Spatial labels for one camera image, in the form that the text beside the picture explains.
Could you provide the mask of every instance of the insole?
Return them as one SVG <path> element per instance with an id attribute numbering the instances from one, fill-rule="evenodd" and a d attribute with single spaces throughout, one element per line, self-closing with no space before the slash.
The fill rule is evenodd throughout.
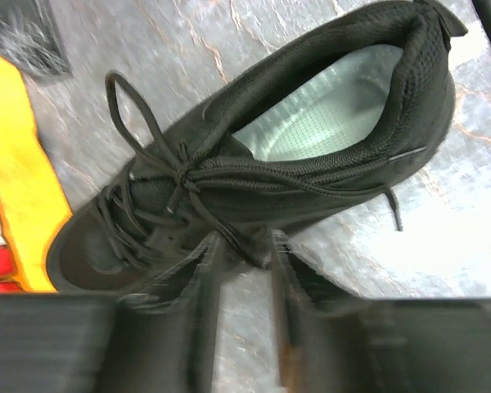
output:
<path id="1" fill-rule="evenodd" d="M 345 55 L 233 137 L 261 161 L 301 160 L 353 146 L 380 119 L 402 52 L 373 45 Z"/>

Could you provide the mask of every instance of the shoe upper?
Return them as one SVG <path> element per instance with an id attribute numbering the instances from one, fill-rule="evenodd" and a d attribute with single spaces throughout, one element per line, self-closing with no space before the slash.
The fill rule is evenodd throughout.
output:
<path id="1" fill-rule="evenodd" d="M 55 260 L 53 270 L 75 286 L 119 287 L 149 265 L 178 261 L 211 229 L 258 263 L 253 239 L 268 233 L 266 227 L 298 227 L 382 193 L 396 210 L 390 187 L 419 170 L 447 133 L 454 105 L 449 39 L 465 33 L 433 0 L 361 7 L 287 44 L 164 133 L 137 91 L 109 73 L 111 117 L 137 156 L 57 236 L 48 256 L 50 278 L 55 282 L 49 266 Z M 328 66 L 377 45 L 400 48 L 401 56 L 381 114 L 359 142 L 319 156 L 267 161 L 233 137 Z M 125 128 L 117 86 L 141 111 L 154 138 L 149 147 Z"/>

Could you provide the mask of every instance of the gray marble surface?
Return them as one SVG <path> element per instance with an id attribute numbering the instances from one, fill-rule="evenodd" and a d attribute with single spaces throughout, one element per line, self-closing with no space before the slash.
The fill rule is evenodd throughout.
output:
<path id="1" fill-rule="evenodd" d="M 74 78 L 28 80 L 47 153 L 74 209 L 131 156 L 111 125 L 111 68 L 166 128 L 284 43 L 366 0 L 52 0 Z M 406 232 L 383 197 L 294 241 L 324 273 L 364 296 L 491 296 L 491 50 L 471 4 L 445 0 L 469 27 L 453 41 L 457 109 L 439 154 L 396 187 Z M 131 106 L 124 115 L 149 137 Z M 277 391 L 268 273 L 223 289 L 215 391 Z"/>

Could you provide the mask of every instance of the heel pull tab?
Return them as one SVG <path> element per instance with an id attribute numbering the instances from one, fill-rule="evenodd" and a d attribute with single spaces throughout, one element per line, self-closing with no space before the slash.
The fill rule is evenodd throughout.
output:
<path id="1" fill-rule="evenodd" d="M 458 16 L 453 14 L 452 11 L 437 0 L 413 0 L 413 2 L 433 7 L 438 12 L 440 26 L 445 35 L 445 46 L 448 52 L 451 50 L 451 37 L 463 37 L 467 34 L 467 27 L 458 19 Z"/>

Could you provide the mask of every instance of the shoelace bow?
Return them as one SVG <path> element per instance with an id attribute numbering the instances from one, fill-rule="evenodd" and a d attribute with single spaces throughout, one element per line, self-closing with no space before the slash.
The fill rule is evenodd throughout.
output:
<path id="1" fill-rule="evenodd" d="M 118 99 L 116 96 L 117 84 L 142 113 L 142 117 L 163 158 L 146 151 L 125 127 L 124 121 L 119 113 Z M 205 206 L 200 199 L 200 190 L 202 188 L 231 188 L 238 191 L 247 189 L 273 193 L 288 190 L 302 190 L 335 198 L 363 197 L 383 193 L 390 203 L 391 210 L 394 212 L 397 229 L 402 230 L 398 202 L 388 187 L 381 186 L 365 190 L 334 189 L 323 187 L 312 183 L 312 181 L 303 180 L 294 175 L 275 171 L 262 165 L 233 165 L 222 168 L 204 169 L 201 164 L 204 159 L 209 157 L 221 137 L 218 138 L 217 136 L 214 138 L 213 143 L 206 146 L 200 154 L 196 152 L 193 156 L 189 156 L 185 142 L 180 142 L 176 146 L 176 151 L 173 151 L 165 140 L 151 108 L 147 105 L 140 93 L 122 75 L 114 71 L 107 74 L 106 96 L 113 124 L 119 134 L 136 152 L 137 157 L 158 173 L 172 178 L 176 184 L 173 194 L 166 205 L 168 216 L 154 215 L 145 211 L 136 210 L 129 191 L 132 165 L 129 162 L 124 169 L 125 174 L 120 183 L 105 187 L 101 195 L 95 200 L 97 217 L 101 218 L 104 229 L 110 235 L 108 238 L 117 256 L 122 260 L 127 260 L 136 268 L 146 269 L 149 264 L 142 260 L 142 258 L 153 260 L 160 258 L 161 253 L 144 246 L 113 221 L 110 213 L 110 201 L 122 208 L 135 228 L 144 237 L 148 237 L 150 235 L 149 231 L 140 224 L 139 218 L 157 225 L 185 225 L 181 220 L 174 217 L 174 213 L 182 196 L 187 194 L 193 208 L 201 218 L 218 230 L 229 244 L 247 259 L 251 258 L 251 255 L 243 246 L 243 243 L 247 242 L 247 239 L 241 236 L 232 225 L 226 223 Z"/>

